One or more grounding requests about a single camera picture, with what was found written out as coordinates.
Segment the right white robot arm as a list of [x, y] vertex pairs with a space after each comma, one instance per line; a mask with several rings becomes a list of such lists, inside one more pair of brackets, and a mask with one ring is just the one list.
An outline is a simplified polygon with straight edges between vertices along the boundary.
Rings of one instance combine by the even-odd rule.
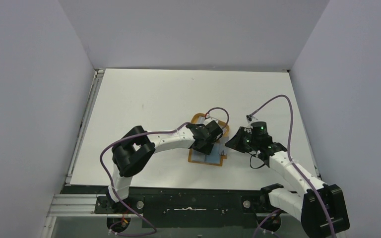
[[327, 238], [350, 228], [342, 189], [326, 184], [292, 159], [287, 148], [268, 134], [266, 122], [241, 126], [225, 145], [255, 154], [292, 187], [292, 191], [279, 183], [263, 187], [259, 198], [262, 210], [271, 212], [276, 208], [292, 215], [310, 238]]

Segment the orange leather card holder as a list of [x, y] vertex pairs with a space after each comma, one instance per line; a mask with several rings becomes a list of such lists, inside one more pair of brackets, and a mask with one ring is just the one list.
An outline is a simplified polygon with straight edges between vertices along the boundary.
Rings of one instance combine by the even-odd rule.
[[209, 155], [190, 149], [188, 162], [221, 167], [223, 160], [227, 159], [227, 153], [225, 143], [215, 143]]

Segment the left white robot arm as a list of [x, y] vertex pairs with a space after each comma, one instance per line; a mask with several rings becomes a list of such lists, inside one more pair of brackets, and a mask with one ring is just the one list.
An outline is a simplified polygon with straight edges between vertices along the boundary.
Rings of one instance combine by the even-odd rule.
[[146, 131], [133, 127], [122, 139], [109, 146], [114, 171], [108, 186], [108, 207], [115, 213], [126, 209], [131, 178], [141, 172], [155, 153], [192, 149], [209, 155], [224, 134], [214, 119], [204, 123], [184, 123], [171, 131]]

